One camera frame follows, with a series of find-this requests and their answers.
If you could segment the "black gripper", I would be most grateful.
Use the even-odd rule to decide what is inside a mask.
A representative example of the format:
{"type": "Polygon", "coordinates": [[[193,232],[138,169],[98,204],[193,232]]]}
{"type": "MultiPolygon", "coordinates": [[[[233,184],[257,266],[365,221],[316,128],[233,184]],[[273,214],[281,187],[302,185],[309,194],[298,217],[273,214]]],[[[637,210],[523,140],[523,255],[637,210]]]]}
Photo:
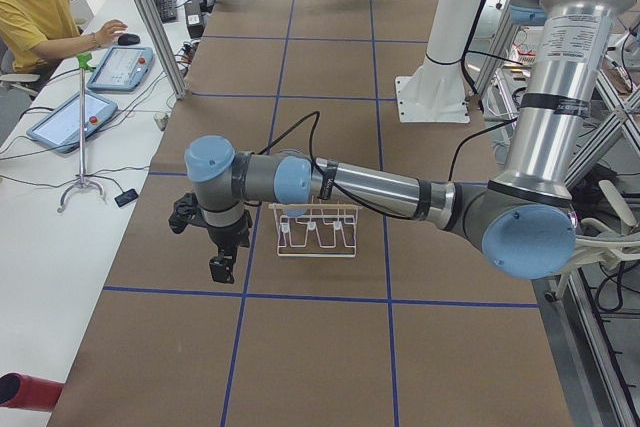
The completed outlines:
{"type": "Polygon", "coordinates": [[[217,247],[217,256],[209,261],[211,278],[216,283],[234,284],[233,268],[240,247],[249,248],[251,215],[244,211],[241,217],[227,226],[207,226],[208,235],[217,247]]]}

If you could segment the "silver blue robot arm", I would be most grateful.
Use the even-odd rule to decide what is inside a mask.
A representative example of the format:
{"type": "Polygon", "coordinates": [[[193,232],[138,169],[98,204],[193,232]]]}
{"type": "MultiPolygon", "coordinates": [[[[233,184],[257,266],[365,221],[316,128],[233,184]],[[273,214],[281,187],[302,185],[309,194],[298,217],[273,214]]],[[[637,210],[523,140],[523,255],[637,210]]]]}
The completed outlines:
{"type": "Polygon", "coordinates": [[[205,228],[217,246],[215,281],[229,283],[249,243],[249,200],[294,208],[349,199],[389,217],[428,221],[476,247],[501,271],[537,279],[559,273],[574,252],[567,168],[589,116],[597,72],[615,18],[636,0],[511,0],[513,22],[541,25],[503,170],[484,187],[430,182],[312,155],[238,152],[220,136],[185,151],[193,189],[174,205],[174,232],[205,228]]]}

